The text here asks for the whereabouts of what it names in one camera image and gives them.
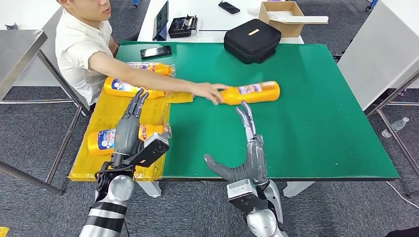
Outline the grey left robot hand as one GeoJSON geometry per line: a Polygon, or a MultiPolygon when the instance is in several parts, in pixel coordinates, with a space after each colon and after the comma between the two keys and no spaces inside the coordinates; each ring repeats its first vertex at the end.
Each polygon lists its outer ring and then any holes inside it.
{"type": "Polygon", "coordinates": [[[140,89],[128,103],[116,127],[113,160],[127,159],[137,153],[141,144],[138,138],[139,119],[148,95],[148,92],[140,89]]]}

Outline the person's right hand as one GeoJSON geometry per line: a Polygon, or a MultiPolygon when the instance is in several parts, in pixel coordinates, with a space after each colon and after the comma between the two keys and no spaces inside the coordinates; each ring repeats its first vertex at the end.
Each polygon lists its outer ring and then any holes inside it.
{"type": "Polygon", "coordinates": [[[228,89],[230,86],[224,85],[224,84],[211,84],[211,83],[191,83],[189,85],[188,90],[199,97],[203,97],[206,98],[210,101],[212,101],[212,103],[214,105],[218,105],[220,103],[223,103],[223,97],[221,95],[221,91],[222,90],[226,90],[228,89]]]}

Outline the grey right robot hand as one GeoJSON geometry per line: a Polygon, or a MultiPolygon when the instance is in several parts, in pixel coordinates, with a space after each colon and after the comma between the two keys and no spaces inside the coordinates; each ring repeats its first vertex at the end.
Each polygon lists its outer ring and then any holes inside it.
{"type": "Polygon", "coordinates": [[[241,108],[236,107],[236,112],[241,117],[246,133],[245,161],[241,165],[231,168],[216,162],[209,154],[203,155],[203,159],[209,170],[230,183],[249,179],[254,185],[262,185],[268,182],[263,138],[256,133],[253,115],[248,103],[242,101],[241,106],[241,108]]]}

